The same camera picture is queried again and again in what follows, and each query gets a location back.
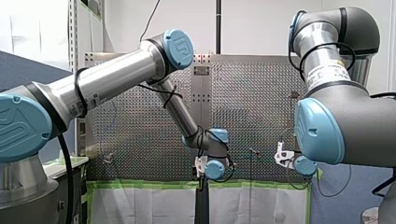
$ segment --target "white fabric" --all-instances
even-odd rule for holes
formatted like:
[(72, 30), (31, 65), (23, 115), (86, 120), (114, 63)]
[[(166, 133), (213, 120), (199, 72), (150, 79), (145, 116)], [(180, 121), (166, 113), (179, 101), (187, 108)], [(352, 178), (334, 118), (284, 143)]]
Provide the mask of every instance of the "white fabric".
[[(249, 187), (211, 189), (210, 223), (305, 224), (306, 193)], [(91, 221), (92, 224), (193, 224), (194, 211), (195, 189), (96, 189)]]

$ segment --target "black stand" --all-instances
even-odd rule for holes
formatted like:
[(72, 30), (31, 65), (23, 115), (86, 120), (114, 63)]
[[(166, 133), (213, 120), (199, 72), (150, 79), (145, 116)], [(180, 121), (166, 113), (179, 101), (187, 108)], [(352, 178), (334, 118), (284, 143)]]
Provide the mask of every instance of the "black stand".
[(194, 224), (209, 224), (209, 186), (206, 178), (200, 180), (200, 187), (195, 191)]

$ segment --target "pegboard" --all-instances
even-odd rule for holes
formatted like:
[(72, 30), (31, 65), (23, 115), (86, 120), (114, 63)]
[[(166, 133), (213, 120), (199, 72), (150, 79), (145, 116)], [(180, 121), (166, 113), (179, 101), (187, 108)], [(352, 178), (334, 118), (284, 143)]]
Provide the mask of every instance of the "pegboard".
[[(294, 147), (287, 130), (293, 127), (296, 93), (305, 92), (298, 73), (281, 56), (214, 55), (211, 65), (211, 126), (230, 133), (234, 178), (285, 181), (286, 170), (274, 155), (282, 133), (286, 149)], [(252, 156), (251, 149), (260, 154)], [(290, 179), (299, 177), (289, 173)]]
[[(118, 56), (87, 53), (85, 61), (95, 66)], [(293, 124), (298, 99), (290, 98), (292, 92), (304, 94), (304, 83), (287, 57), (200, 54), (171, 79), (199, 124), (229, 131), (234, 178), (287, 181), (286, 170), (275, 164), (276, 144)], [(154, 92), (135, 87), (94, 109), (84, 139), (91, 158), (89, 179), (192, 178), (190, 151)], [(287, 149), (293, 145), (289, 132)], [(251, 157), (251, 148), (260, 156)], [(294, 172), (290, 176), (293, 182), (304, 181)]]

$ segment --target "blue cap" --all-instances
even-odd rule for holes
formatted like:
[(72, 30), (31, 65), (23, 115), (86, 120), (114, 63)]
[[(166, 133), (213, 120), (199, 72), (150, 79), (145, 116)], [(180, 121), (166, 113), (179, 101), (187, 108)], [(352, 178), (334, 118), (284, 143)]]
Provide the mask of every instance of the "blue cap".
[(205, 167), (205, 175), (211, 180), (220, 180), (224, 177), (224, 165), (219, 161), (209, 161)]
[(340, 127), (330, 110), (319, 100), (306, 98), (296, 106), (295, 132), (298, 145), (311, 161), (338, 164), (345, 145)]
[(0, 162), (35, 155), (50, 140), (50, 115), (30, 98), (0, 93)]
[(163, 46), (169, 62), (176, 69), (190, 66), (194, 50), (190, 38), (180, 30), (167, 30), (163, 35)]
[(294, 169), (301, 175), (312, 176), (317, 171), (318, 165), (305, 156), (301, 156), (294, 160)]
[(210, 129), (210, 132), (212, 132), (215, 136), (213, 136), (212, 134), (210, 134), (210, 137), (213, 140), (219, 141), (219, 139), (223, 142), (223, 143), (228, 143), (228, 132), (225, 129)]

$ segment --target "cable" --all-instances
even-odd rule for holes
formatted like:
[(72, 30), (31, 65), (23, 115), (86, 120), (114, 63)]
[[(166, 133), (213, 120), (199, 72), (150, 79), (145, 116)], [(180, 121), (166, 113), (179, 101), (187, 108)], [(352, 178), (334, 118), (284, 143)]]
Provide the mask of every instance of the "cable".
[(393, 177), (389, 178), (387, 181), (385, 181), (384, 183), (380, 184), (378, 187), (373, 189), (372, 193), (375, 196), (385, 197), (385, 194), (379, 193), (379, 191), (384, 189), (384, 188), (386, 188), (387, 186), (389, 186), (391, 183), (393, 183), (395, 181), (396, 181), (396, 176), (393, 176)]
[(84, 119), (85, 116), (87, 116), (88, 105), (87, 105), (87, 102), (85, 102), (84, 96), (82, 95), (81, 88), (79, 87), (78, 81), (79, 81), (79, 74), (87, 69), (88, 69), (88, 67), (78, 69), (78, 71), (75, 74), (75, 83), (74, 83), (75, 92), (76, 92), (76, 95), (78, 96), (78, 99), (81, 101), (81, 105), (82, 105), (82, 112), (81, 112), (81, 115), (79, 116), (80, 119)]
[(290, 37), (289, 37), (289, 62), (291, 64), (291, 66), (293, 66), (296, 70), (298, 70), (297, 65), (295, 65), (295, 63), (293, 62), (293, 60), (291, 59), (291, 52), (293, 51), (293, 42), (294, 42), (294, 32), (295, 32), (295, 28), (297, 25), (297, 21), (300, 18), (301, 15), (305, 14), (306, 11), (300, 10), (299, 12), (297, 12), (297, 14), (294, 17), (294, 21), (290, 27)]
[(67, 212), (66, 212), (66, 224), (70, 224), (73, 221), (73, 204), (74, 204), (74, 179), (73, 179), (73, 167), (70, 160), (69, 149), (64, 141), (64, 135), (58, 136), (59, 144), (61, 145), (62, 153), (64, 154), (64, 163), (66, 165), (66, 176), (67, 176)]
[(348, 44), (341, 43), (341, 42), (332, 42), (332, 43), (319, 44), (319, 45), (314, 46), (314, 47), (313, 47), (312, 49), (310, 49), (309, 51), (307, 51), (306, 54), (303, 56), (303, 58), (300, 60), (300, 66), (299, 66), (299, 69), (298, 69), (298, 70), (299, 70), (299, 72), (300, 72), (300, 78), (301, 78), (303, 81), (305, 81), (303, 66), (304, 66), (304, 62), (305, 62), (306, 58), (307, 58), (312, 52), (314, 52), (315, 50), (320, 49), (320, 48), (325, 47), (325, 46), (330, 46), (330, 45), (335, 45), (335, 46), (338, 47), (338, 48), (340, 48), (340, 47), (346, 48), (346, 49), (352, 54), (352, 62), (350, 63), (349, 67), (348, 67), (346, 70), (349, 70), (349, 69), (351, 69), (351, 68), (353, 67), (353, 65), (354, 65), (355, 62), (356, 62), (356, 53), (355, 53), (355, 50), (353, 50), (353, 48), (350, 47)]
[(396, 97), (396, 92), (390, 91), (390, 92), (382, 92), (378, 94), (371, 95), (371, 98), (381, 98), (381, 97), (386, 97), (386, 96), (393, 96)]
[(296, 65), (296, 64), (293, 62), (293, 60), (291, 59), (291, 52), (293, 51), (293, 42), (294, 42), (294, 38), (295, 38), (294, 32), (295, 32), (295, 28), (296, 28), (297, 22), (298, 22), (298, 20), (300, 19), (300, 17), (301, 17), (303, 14), (305, 14), (305, 13), (306, 13), (306, 11), (301, 10), (301, 11), (297, 12), (297, 14), (295, 15), (294, 21), (292, 22), (292, 25), (291, 25), (291, 27), (290, 27), (290, 38), (289, 38), (289, 53), (288, 53), (289, 62), (290, 62), (290, 64), (291, 64), (291, 66), (293, 66), (297, 71), (300, 72), (300, 78), (301, 78), (303, 81), (305, 81), (303, 65), (304, 65), (304, 61), (306, 60), (306, 58), (308, 57), (308, 55), (311, 54), (313, 51), (315, 51), (315, 50), (321, 48), (321, 47), (329, 46), (329, 45), (335, 45), (335, 46), (337, 46), (338, 48), (344, 47), (344, 48), (346, 48), (348, 51), (350, 51), (350, 52), (351, 52), (351, 55), (352, 55), (352, 62), (351, 62), (351, 64), (350, 64), (350, 66), (349, 66), (346, 70), (349, 70), (350, 68), (352, 68), (353, 65), (354, 65), (355, 62), (356, 62), (356, 53), (355, 53), (355, 50), (353, 50), (349, 45), (347, 45), (347, 44), (345, 44), (345, 43), (341, 43), (341, 42), (324, 43), (324, 44), (320, 44), (320, 45), (314, 46), (312, 49), (310, 49), (310, 50), (304, 55), (304, 57), (300, 60), (300, 66), (297, 67), (297, 65)]
[(149, 23), (151, 22), (151, 19), (152, 19), (152, 17), (154, 16), (154, 13), (155, 13), (155, 11), (157, 10), (157, 7), (158, 7), (158, 5), (160, 4), (160, 2), (161, 2), (161, 0), (158, 0), (157, 1), (157, 4), (155, 4), (155, 7), (154, 7), (154, 9), (152, 10), (152, 12), (151, 12), (151, 16), (149, 16), (149, 19), (148, 19), (148, 23), (147, 23), (147, 25), (146, 25), (146, 28), (145, 28), (145, 31), (143, 32), (143, 34), (140, 36), (140, 42), (142, 42), (142, 39), (143, 39), (143, 36), (146, 34), (146, 32), (148, 31), (148, 28), (149, 28)]
[(205, 130), (205, 133), (210, 133), (210, 134), (212, 134), (212, 136), (214, 136), (217, 140), (219, 140), (219, 141), (225, 146), (225, 148), (226, 148), (227, 156), (226, 156), (225, 158), (224, 158), (224, 157), (218, 157), (218, 159), (226, 159), (226, 160), (228, 160), (228, 163), (230, 163), (229, 165), (232, 167), (231, 173), (227, 176), (227, 178), (225, 178), (225, 179), (223, 179), (223, 180), (213, 180), (213, 181), (215, 181), (215, 182), (217, 182), (217, 183), (224, 183), (224, 182), (227, 182), (227, 181), (229, 181), (229, 180), (233, 177), (233, 174), (235, 173), (235, 166), (234, 166), (234, 164), (233, 164), (233, 160), (231, 160), (231, 156), (230, 156), (230, 154), (228, 153), (230, 149), (228, 148), (228, 146), (227, 146), (227, 144), (226, 144), (225, 142), (223, 142), (219, 137), (217, 137), (215, 134), (213, 134), (213, 133), (210, 132), (209, 130)]
[(338, 192), (336, 192), (336, 193), (334, 193), (334, 194), (328, 195), (328, 194), (324, 194), (323, 191), (322, 191), (321, 188), (320, 188), (320, 183), (319, 183), (319, 170), (317, 170), (318, 191), (319, 191), (319, 193), (320, 193), (323, 197), (326, 197), (326, 198), (335, 197), (335, 196), (341, 194), (341, 193), (347, 188), (347, 186), (349, 185), (349, 182), (350, 182), (351, 177), (352, 177), (352, 166), (349, 165), (349, 176), (348, 176), (348, 178), (347, 178), (346, 184), (340, 189), (340, 191), (338, 191)]
[(307, 183), (305, 183), (305, 184), (303, 185), (302, 188), (299, 188), (299, 187), (295, 186), (293, 183), (291, 183), (291, 181), (290, 181), (290, 177), (289, 177), (289, 165), (290, 165), (290, 162), (293, 161), (293, 160), (294, 160), (294, 157), (292, 157), (290, 160), (288, 160), (288, 165), (287, 165), (288, 167), (286, 167), (286, 178), (288, 179), (288, 183), (289, 183), (294, 189), (297, 189), (297, 190), (307, 189), (307, 188), (311, 185), (311, 182), (307, 182)]
[(171, 95), (169, 96), (169, 98), (165, 101), (165, 103), (163, 104), (163, 108), (164, 108), (164, 109), (166, 109), (166, 105), (171, 101), (171, 99), (172, 99), (172, 97), (173, 97), (174, 95), (176, 95), (176, 96), (180, 97), (181, 99), (183, 99), (183, 95), (176, 92), (176, 89), (177, 89), (177, 86), (176, 86), (176, 85), (174, 86), (174, 88), (172, 89), (172, 91), (158, 91), (158, 90), (152, 89), (152, 88), (150, 88), (150, 87), (147, 87), (147, 86), (144, 86), (144, 85), (141, 85), (141, 84), (139, 84), (139, 85), (137, 85), (137, 86), (138, 86), (138, 87), (141, 87), (141, 88), (144, 88), (144, 89), (146, 89), (146, 90), (149, 90), (149, 91), (155, 91), (155, 92), (159, 92), (159, 93), (171, 94)]
[(197, 147), (198, 147), (197, 157), (200, 158), (200, 157), (202, 157), (204, 155), (204, 150), (202, 149), (202, 146), (204, 145), (204, 134), (205, 133), (210, 133), (212, 136), (214, 136), (217, 140), (219, 140), (219, 142), (221, 142), (225, 146), (226, 151), (227, 151), (227, 156), (225, 156), (225, 157), (217, 157), (217, 156), (207, 155), (207, 157), (208, 158), (214, 158), (214, 159), (226, 159), (226, 160), (228, 160), (229, 166), (232, 167), (231, 173), (225, 179), (223, 179), (223, 180), (213, 180), (213, 181), (215, 181), (217, 183), (224, 183), (224, 182), (229, 181), (233, 177), (233, 174), (235, 173), (235, 165), (233, 164), (233, 160), (231, 159), (231, 156), (228, 153), (229, 148), (228, 148), (227, 144), (225, 142), (223, 142), (220, 138), (218, 138), (215, 134), (210, 132), (209, 130), (204, 130), (201, 126), (198, 126), (198, 129), (201, 130), (201, 132), (197, 136)]

